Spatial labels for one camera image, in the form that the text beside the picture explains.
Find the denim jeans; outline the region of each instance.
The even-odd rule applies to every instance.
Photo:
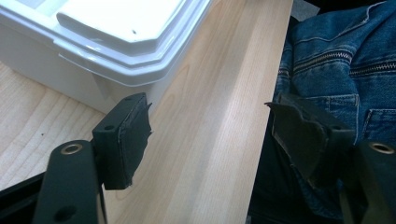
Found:
[[[355,143],[396,145],[396,1],[316,16],[287,36],[274,101],[297,94],[356,131]],[[342,218],[334,190],[312,189],[296,172],[318,215]]]

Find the wooden table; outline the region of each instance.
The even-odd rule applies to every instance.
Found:
[[[244,223],[291,0],[214,0],[150,123],[134,185],[106,192],[110,223]],[[0,189],[91,139],[103,114],[0,63]]]

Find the light wood surface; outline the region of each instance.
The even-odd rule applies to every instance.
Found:
[[[109,223],[245,222],[291,3],[214,0],[150,117],[134,185],[106,192]],[[2,64],[0,102],[0,189],[103,117]]]

